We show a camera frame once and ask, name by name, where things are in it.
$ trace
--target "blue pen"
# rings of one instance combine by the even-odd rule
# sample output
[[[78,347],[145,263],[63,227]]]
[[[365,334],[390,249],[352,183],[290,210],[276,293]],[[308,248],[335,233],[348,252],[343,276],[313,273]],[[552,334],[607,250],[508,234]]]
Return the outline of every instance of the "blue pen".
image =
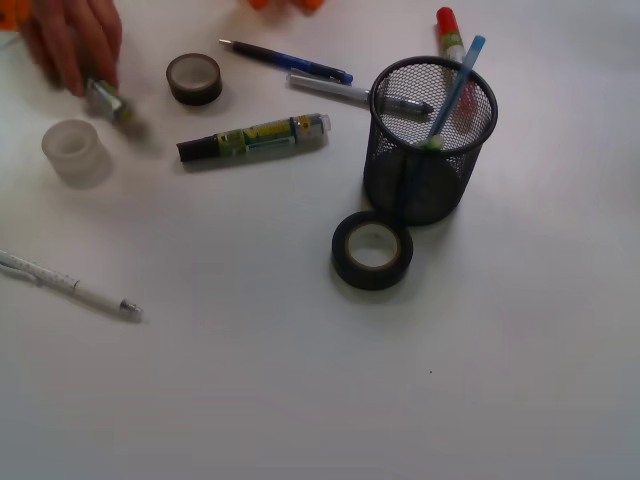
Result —
[[[444,124],[447,123],[447,120],[453,110],[456,108],[458,104],[458,100],[460,100],[460,96],[462,95],[462,91],[464,90],[464,86],[469,79],[469,74],[473,70],[473,66],[478,59],[478,55],[480,55],[480,51],[482,47],[484,47],[485,38],[480,35],[476,35],[473,39],[473,43],[469,48],[469,52],[464,59],[464,62],[460,66],[460,71],[458,75],[456,75],[456,79],[453,82],[453,86],[447,95],[436,119],[433,121],[431,125],[431,129],[429,130],[429,136],[426,140],[416,144],[417,147],[424,148],[425,150],[440,150],[442,149],[443,140],[440,137],[440,132],[444,128]],[[404,188],[400,193],[400,198],[396,204],[396,213],[403,212],[406,209],[406,206],[409,202],[413,201],[413,199],[418,194],[420,190],[420,181],[425,177],[425,173],[431,166],[431,162],[429,158],[425,158],[420,164],[412,169],[411,172],[405,177],[404,180]]]
[[[337,68],[327,67],[326,65],[320,65],[319,63],[303,60],[302,58],[292,57],[291,55],[285,55],[284,53],[274,52],[262,47],[256,47],[255,45],[249,45],[248,43],[232,42],[231,40],[220,40],[220,43],[225,47],[231,48],[235,53],[245,55],[256,60],[262,60],[263,62],[278,65],[286,69],[297,69],[311,75],[324,78],[335,78],[341,83],[350,84],[353,82],[353,76],[338,70]]]

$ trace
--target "clear tape roll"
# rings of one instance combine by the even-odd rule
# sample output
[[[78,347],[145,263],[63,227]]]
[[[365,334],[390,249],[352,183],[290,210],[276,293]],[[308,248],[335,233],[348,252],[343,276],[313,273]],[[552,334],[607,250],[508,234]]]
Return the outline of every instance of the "clear tape roll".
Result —
[[[104,147],[98,132],[83,120],[65,120],[47,130],[42,151],[60,175],[91,173],[104,159]]]

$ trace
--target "hand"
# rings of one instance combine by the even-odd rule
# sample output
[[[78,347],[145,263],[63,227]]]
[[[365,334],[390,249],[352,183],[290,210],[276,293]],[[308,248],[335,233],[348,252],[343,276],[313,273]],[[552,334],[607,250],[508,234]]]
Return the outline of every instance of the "hand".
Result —
[[[59,74],[71,93],[83,96],[77,39],[102,78],[118,86],[122,24],[113,0],[32,0],[31,4],[31,18],[20,30],[36,64],[47,74]]]

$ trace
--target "mesh cup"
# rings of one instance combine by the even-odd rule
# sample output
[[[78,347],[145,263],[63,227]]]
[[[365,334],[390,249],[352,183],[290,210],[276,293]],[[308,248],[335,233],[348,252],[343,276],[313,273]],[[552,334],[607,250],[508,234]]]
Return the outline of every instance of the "mesh cup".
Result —
[[[409,225],[442,220],[460,203],[482,144],[498,120],[489,85],[475,72],[441,135],[444,146],[420,148],[442,107],[460,64],[439,57],[401,60],[380,74],[371,89],[371,129],[364,189],[376,210]],[[405,98],[431,105],[428,117],[398,114],[387,99]]]

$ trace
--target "black electrical tape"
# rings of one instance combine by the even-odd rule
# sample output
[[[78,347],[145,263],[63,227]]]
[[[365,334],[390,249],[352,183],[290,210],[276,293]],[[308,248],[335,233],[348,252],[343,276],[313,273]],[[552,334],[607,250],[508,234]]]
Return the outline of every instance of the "black electrical tape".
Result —
[[[173,98],[184,105],[206,105],[222,92],[220,66],[201,53],[187,53],[172,61],[167,67],[167,81]]]
[[[386,229],[395,239],[395,256],[386,264],[368,267],[358,262],[349,250],[353,233],[367,225],[377,225]],[[333,265],[345,282],[363,290],[384,290],[392,287],[404,277],[413,258],[413,241],[403,225],[383,214],[369,211],[355,213],[345,218],[332,241]]]

